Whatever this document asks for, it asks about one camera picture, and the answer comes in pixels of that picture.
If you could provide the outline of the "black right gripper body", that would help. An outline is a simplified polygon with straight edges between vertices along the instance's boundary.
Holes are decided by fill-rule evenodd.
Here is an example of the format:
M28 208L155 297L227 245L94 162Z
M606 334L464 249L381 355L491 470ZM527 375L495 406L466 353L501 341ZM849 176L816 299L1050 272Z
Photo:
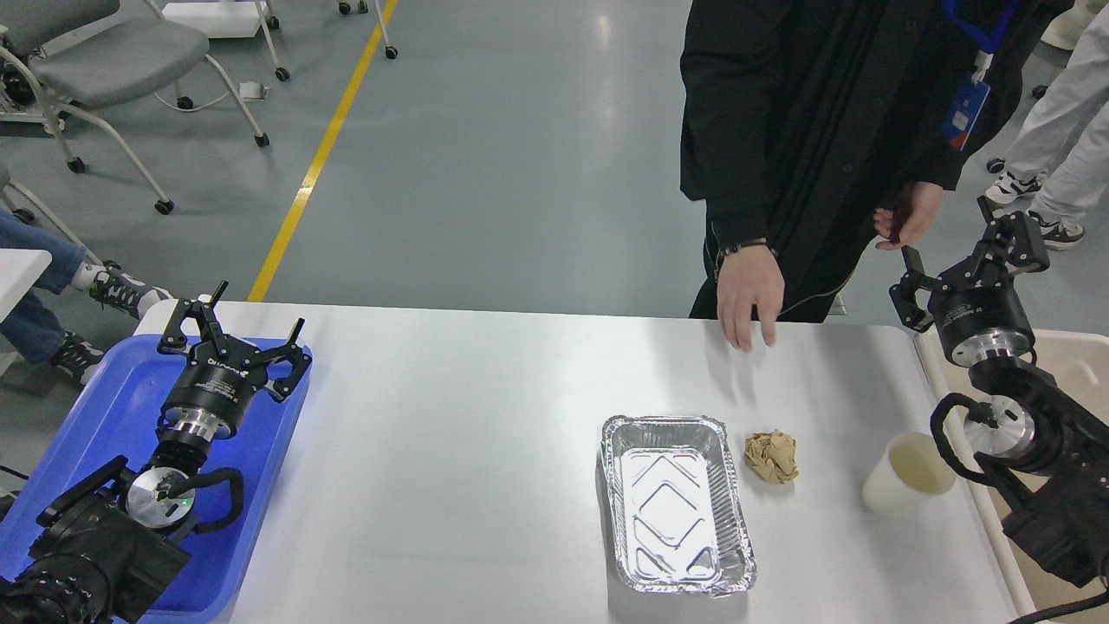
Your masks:
M1036 339L1014 282L1006 277L973 287L940 280L932 285L928 311L948 362L973 367L1032 351Z

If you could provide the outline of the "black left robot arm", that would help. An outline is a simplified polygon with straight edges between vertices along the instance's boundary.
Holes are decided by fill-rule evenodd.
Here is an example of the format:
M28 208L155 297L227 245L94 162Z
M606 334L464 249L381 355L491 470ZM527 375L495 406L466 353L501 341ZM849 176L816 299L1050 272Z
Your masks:
M3 523L4 623L199 623L245 569L313 356L218 296L106 352Z

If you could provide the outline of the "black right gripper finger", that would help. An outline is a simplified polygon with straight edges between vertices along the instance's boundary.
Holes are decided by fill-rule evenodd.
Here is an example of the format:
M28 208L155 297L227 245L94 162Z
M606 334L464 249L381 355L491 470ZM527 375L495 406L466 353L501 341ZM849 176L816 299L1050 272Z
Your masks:
M1036 218L1021 211L1003 214L985 195L978 197L977 203L987 224L986 231L970 256L945 272L947 289L1003 287L1018 274L1049 268L1049 253Z
M918 303L918 291L944 291L945 283L938 277L927 276L918 250L912 246L903 246L901 249L905 265L905 272L901 280L891 286L891 300L903 327L909 328L914 333L925 333L930 328L930 311L922 308Z

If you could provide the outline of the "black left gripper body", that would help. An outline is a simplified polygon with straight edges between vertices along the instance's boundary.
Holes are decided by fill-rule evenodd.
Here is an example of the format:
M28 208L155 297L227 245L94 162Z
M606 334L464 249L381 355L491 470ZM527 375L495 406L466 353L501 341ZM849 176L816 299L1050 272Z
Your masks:
M161 408L164 430L189 432L203 439L237 434L260 387L269 382L264 352L253 342L227 348L228 361L218 360L218 348L201 342L190 348L162 345L162 354L179 354L186 365Z

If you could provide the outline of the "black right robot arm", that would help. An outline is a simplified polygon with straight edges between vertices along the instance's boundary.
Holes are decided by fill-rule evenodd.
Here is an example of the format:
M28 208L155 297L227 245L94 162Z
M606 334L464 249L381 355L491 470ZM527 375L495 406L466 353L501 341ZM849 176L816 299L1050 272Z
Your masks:
M891 286L938 405L930 436L965 479L1018 621L1106 621L1106 338L1036 330L1015 291L1046 272L1041 228L986 198L964 260Z

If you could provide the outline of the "person's right hand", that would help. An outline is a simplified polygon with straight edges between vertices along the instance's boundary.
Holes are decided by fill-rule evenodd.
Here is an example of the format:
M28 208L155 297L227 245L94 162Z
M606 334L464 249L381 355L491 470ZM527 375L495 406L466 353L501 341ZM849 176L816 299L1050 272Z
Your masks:
M764 242L722 257L718 268L718 320L733 348L752 350L755 318L763 342L769 347L776 342L784 287L776 257Z

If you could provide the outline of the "person's left hand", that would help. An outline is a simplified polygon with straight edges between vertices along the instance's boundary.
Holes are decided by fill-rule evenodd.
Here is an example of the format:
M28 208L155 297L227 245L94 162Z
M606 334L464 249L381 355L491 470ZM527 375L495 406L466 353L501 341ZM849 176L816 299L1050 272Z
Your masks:
M875 248L901 250L919 241L938 216L944 193L935 183L907 183L895 198L872 213L872 225L881 237Z

